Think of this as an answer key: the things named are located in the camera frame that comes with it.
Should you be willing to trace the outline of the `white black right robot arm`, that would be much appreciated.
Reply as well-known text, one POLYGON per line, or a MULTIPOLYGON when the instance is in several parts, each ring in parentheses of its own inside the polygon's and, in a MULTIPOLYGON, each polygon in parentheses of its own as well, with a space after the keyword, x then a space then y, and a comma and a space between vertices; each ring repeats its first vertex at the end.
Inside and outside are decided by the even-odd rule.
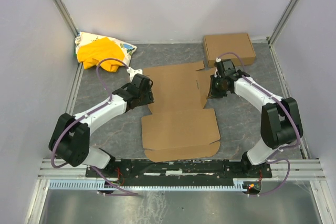
POLYGON ((219 99, 236 94, 261 114, 261 139, 250 150, 242 155, 241 171, 254 174, 276 152, 292 147, 291 143, 299 143, 303 136, 300 112, 297 101, 282 98, 259 85, 246 72, 236 69, 230 59, 216 58, 215 73, 211 75, 209 99, 219 99))

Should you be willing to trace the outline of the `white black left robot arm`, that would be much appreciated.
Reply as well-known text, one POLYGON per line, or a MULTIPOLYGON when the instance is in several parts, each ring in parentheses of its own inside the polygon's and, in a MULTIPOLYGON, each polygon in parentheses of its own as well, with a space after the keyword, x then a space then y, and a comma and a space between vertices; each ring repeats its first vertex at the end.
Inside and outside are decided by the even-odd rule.
POLYGON ((89 110, 75 115, 62 114, 48 145, 52 167, 84 164, 105 169, 112 164, 115 160, 112 155, 90 146, 92 133, 117 116, 153 103, 152 86, 153 81, 149 77, 137 73, 131 82, 113 91, 107 99, 89 110))

